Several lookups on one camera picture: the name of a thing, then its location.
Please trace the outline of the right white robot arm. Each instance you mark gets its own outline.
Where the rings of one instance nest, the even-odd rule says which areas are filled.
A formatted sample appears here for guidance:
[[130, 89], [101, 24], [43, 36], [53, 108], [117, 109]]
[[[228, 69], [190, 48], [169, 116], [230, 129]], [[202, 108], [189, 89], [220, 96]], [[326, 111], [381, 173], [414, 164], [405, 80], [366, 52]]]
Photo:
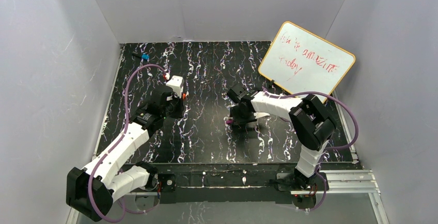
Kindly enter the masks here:
[[277, 116], [288, 122], [302, 145], [295, 176], [311, 179], [315, 176], [336, 123], [320, 99], [311, 93], [304, 97], [288, 97], [264, 90], [246, 90], [235, 85], [227, 91], [234, 106], [230, 108], [229, 124], [244, 125], [267, 116]]

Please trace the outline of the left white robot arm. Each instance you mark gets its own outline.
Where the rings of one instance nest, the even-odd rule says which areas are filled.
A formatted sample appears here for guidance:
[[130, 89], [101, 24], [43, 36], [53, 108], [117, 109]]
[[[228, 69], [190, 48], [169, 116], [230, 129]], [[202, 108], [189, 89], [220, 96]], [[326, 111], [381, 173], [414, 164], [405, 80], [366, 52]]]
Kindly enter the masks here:
[[140, 187], [157, 185], [157, 169], [138, 162], [120, 172], [128, 158], [145, 144], [167, 118], [179, 119], [184, 112], [182, 87], [158, 86], [135, 113], [129, 115], [127, 130], [82, 169], [67, 174], [66, 204], [93, 221], [100, 221], [113, 203]]

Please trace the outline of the blue capped black marker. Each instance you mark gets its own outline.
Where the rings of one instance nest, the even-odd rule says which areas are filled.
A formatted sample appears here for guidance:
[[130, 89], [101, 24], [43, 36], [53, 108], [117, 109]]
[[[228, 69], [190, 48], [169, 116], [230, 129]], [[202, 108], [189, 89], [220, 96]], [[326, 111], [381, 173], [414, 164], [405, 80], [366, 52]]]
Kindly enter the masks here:
[[132, 56], [139, 58], [139, 59], [143, 59], [143, 60], [149, 60], [149, 55], [144, 54], [144, 53], [133, 52]]

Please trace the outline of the whiteboard with orange frame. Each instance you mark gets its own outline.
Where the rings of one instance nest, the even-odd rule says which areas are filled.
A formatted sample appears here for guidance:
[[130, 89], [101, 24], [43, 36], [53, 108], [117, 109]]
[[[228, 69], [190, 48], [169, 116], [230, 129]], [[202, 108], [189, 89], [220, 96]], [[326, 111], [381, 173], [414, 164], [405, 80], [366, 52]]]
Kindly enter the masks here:
[[281, 25], [258, 72], [290, 94], [332, 94], [355, 61], [352, 53], [287, 21]]

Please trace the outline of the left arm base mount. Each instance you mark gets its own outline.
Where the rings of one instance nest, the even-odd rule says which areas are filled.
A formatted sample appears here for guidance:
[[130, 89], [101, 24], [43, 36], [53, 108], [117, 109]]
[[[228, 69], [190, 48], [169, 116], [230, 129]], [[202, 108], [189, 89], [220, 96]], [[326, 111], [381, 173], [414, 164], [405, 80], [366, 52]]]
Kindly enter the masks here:
[[172, 193], [174, 190], [173, 174], [156, 174], [150, 185], [140, 187], [135, 193], [135, 207], [140, 213], [148, 213], [160, 205], [163, 193]]

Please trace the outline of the aluminium frame rail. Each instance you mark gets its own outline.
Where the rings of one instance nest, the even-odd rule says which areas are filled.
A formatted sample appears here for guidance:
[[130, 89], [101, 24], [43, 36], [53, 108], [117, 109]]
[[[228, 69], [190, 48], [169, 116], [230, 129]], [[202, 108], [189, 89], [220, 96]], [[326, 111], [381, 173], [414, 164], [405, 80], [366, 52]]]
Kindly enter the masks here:
[[[318, 98], [319, 92], [302, 92], [293, 95], [286, 95], [288, 97], [302, 98], [306, 93], [315, 94]], [[123, 131], [127, 130], [129, 115], [126, 115], [126, 125]], [[327, 144], [323, 155], [330, 151], [332, 147]], [[328, 179], [328, 185], [330, 189], [327, 193], [373, 193], [377, 194], [379, 188], [375, 178], [371, 171], [366, 170], [329, 170], [325, 171], [321, 168], [321, 161], [317, 167], [320, 172], [326, 173]], [[293, 173], [293, 170], [279, 171], [278, 173]], [[126, 162], [120, 169], [120, 172], [129, 170], [132, 166], [127, 166]], [[157, 174], [173, 174], [175, 176], [175, 188], [213, 188], [213, 189], [225, 189], [225, 188], [238, 188], [238, 189], [252, 189], [273, 187], [268, 181], [260, 181], [251, 179], [252, 174], [260, 175], [261, 170], [258, 165], [249, 165], [246, 169], [238, 169], [233, 165], [213, 163], [197, 163], [187, 166], [183, 166], [181, 171], [177, 172], [171, 169], [169, 166], [156, 167]]]

